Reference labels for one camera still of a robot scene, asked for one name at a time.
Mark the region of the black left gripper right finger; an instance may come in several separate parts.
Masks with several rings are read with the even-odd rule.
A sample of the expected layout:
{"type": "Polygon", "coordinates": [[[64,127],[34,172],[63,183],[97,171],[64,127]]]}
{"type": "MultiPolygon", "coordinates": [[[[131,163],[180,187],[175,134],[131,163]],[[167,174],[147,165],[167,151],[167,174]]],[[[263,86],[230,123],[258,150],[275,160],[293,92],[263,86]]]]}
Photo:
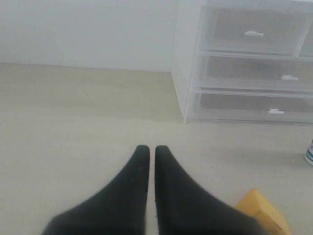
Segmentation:
{"type": "Polygon", "coordinates": [[[155,199],[161,235],[265,235],[259,222],[198,185],[169,147],[155,150],[155,199]]]}

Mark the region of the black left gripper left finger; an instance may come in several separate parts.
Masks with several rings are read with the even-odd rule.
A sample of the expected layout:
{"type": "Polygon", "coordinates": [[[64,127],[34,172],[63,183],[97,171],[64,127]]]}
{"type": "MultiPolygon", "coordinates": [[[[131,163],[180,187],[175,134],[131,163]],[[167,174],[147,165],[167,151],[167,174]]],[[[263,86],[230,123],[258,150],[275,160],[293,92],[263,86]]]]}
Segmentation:
{"type": "Polygon", "coordinates": [[[91,198],[50,220],[44,235],[143,235],[150,150],[138,145],[126,165],[91,198]]]}

